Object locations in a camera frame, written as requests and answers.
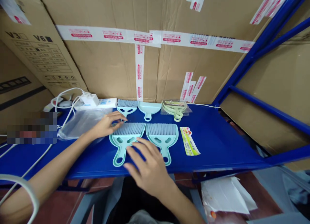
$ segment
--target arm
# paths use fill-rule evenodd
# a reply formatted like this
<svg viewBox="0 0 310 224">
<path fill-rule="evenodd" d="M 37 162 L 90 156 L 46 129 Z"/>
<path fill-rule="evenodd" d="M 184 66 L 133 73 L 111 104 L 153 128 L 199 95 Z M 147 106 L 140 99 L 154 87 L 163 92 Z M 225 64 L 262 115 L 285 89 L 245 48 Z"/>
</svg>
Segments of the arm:
<svg viewBox="0 0 310 224">
<path fill-rule="evenodd" d="M 50 161 L 28 182 L 42 205 L 61 184 L 74 162 L 95 139 L 112 134 L 123 122 L 112 127 L 112 122 L 127 119 L 118 111 L 105 115 L 91 130 Z M 21 223 L 32 214 L 33 206 L 24 188 L 18 189 L 0 207 L 0 223 Z"/>
<path fill-rule="evenodd" d="M 132 145 L 141 151 L 146 161 L 143 161 L 132 147 L 127 147 L 128 154 L 139 170 L 130 163 L 124 164 L 137 185 L 156 197 L 177 217 L 180 223 L 205 223 L 193 203 L 179 190 L 168 175 L 164 160 L 157 147 L 143 138 L 138 140 L 141 143 Z"/>
</svg>

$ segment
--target power strip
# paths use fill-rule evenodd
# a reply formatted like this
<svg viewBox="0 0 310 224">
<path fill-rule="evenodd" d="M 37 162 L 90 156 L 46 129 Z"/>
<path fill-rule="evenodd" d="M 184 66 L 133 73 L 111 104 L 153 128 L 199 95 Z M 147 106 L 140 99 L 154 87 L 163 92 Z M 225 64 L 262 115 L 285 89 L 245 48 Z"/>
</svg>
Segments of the power strip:
<svg viewBox="0 0 310 224">
<path fill-rule="evenodd" d="M 80 111 L 87 109 L 116 108 L 116 106 L 117 106 L 117 98 L 111 98 L 111 99 L 99 99 L 99 105 L 97 106 L 91 106 L 90 104 L 84 104 L 83 102 L 78 102 L 74 105 L 74 109 L 76 111 Z"/>
</svg>

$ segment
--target hand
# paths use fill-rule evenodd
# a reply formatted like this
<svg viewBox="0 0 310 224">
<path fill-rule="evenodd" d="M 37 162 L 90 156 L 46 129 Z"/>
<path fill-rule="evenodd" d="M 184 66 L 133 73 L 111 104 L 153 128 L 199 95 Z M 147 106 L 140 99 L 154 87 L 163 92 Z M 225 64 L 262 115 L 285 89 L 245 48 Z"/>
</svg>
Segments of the hand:
<svg viewBox="0 0 310 224">
<path fill-rule="evenodd" d="M 124 122 L 121 120 L 127 121 L 127 118 L 119 111 L 111 112 L 105 115 L 94 127 L 92 127 L 88 131 L 88 134 L 90 134 L 93 139 L 108 136 L 122 126 Z M 118 123 L 112 126 L 113 121 L 118 121 Z"/>
<path fill-rule="evenodd" d="M 129 146 L 127 152 L 139 171 L 130 163 L 125 163 L 124 167 L 134 178 L 138 187 L 161 200 L 169 195 L 176 185 L 168 175 L 164 159 L 157 147 L 143 138 L 137 138 L 137 140 L 141 143 L 135 142 L 132 145 L 141 151 L 146 161 L 143 161 L 140 155 Z"/>
</svg>

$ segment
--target finger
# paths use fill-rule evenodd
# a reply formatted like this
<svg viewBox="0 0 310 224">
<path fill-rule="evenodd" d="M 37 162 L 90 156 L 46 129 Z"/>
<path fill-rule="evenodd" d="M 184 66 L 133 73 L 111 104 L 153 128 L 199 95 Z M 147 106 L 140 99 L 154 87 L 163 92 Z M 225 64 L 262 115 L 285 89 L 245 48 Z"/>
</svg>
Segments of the finger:
<svg viewBox="0 0 310 224">
<path fill-rule="evenodd" d="M 130 155 L 133 162 L 138 167 L 139 171 L 143 170 L 146 167 L 146 163 L 143 161 L 140 155 L 134 150 L 134 148 L 132 148 L 131 146 L 128 146 L 127 152 Z"/>
<path fill-rule="evenodd" d="M 134 165 L 132 165 L 131 163 L 125 163 L 124 164 L 124 168 L 127 169 L 127 171 L 129 172 L 129 174 L 133 177 L 133 179 L 136 181 L 136 183 L 138 184 L 141 180 L 141 175 L 138 172 L 138 170 L 135 168 Z"/>
<path fill-rule="evenodd" d="M 146 145 L 141 144 L 141 143 L 137 143 L 137 142 L 132 143 L 132 145 L 133 145 L 134 147 L 136 147 L 137 149 L 139 149 L 139 151 L 141 151 L 141 153 L 143 154 L 143 156 L 146 158 L 146 161 L 150 161 L 150 160 L 153 159 L 153 155 L 152 155 L 152 153 L 149 151 L 149 149 L 147 148 Z"/>
<path fill-rule="evenodd" d="M 122 126 L 122 124 L 124 124 L 124 122 L 119 122 L 116 125 L 114 125 L 113 127 L 111 127 L 111 129 L 113 130 L 113 133 Z"/>
<path fill-rule="evenodd" d="M 147 148 L 149 149 L 149 151 L 153 154 L 153 155 L 160 155 L 160 152 L 158 150 L 158 148 L 151 143 L 150 141 L 144 139 L 144 138 L 137 138 L 137 140 L 141 143 L 143 143 L 144 145 L 147 146 Z"/>
<path fill-rule="evenodd" d="M 114 115 L 114 116 L 110 116 L 109 118 L 112 120 L 112 122 L 116 121 L 116 120 L 121 120 L 121 119 L 127 121 L 127 118 L 124 117 L 123 114 L 117 114 L 117 115 Z"/>
<path fill-rule="evenodd" d="M 109 113 L 107 116 L 115 116 L 117 114 L 121 114 L 121 113 L 119 111 L 114 111 L 114 112 Z"/>
</svg>

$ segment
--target blue tabletop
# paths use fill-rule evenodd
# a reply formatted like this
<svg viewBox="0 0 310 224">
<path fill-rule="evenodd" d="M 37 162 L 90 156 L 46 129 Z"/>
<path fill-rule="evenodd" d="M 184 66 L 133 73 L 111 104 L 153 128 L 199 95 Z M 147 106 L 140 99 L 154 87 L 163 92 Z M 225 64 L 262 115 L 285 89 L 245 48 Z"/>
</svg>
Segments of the blue tabletop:
<svg viewBox="0 0 310 224">
<path fill-rule="evenodd" d="M 255 169 L 266 166 L 266 162 L 254 152 L 245 140 L 220 116 L 217 110 L 206 106 L 190 105 L 192 113 L 184 116 L 177 123 L 172 115 L 152 115 L 149 123 L 174 123 L 178 127 L 189 127 L 192 138 L 200 151 L 198 156 L 187 156 L 179 129 L 179 138 L 175 145 L 169 148 L 172 158 L 167 167 L 169 173 L 215 171 L 230 169 Z M 60 117 L 62 123 L 66 113 Z M 145 122 L 144 114 L 139 110 L 127 116 L 130 122 Z M 54 144 L 42 160 L 25 177 L 29 179 L 74 140 L 60 141 Z M 21 176 L 44 153 L 48 144 L 20 144 L 0 159 L 0 174 Z M 10 145 L 0 149 L 0 154 Z M 99 143 L 92 143 L 79 157 L 69 171 L 68 179 L 115 177 L 128 175 L 126 169 L 113 166 L 113 158 L 117 148 L 108 137 Z M 129 155 L 125 162 L 132 162 Z"/>
</svg>

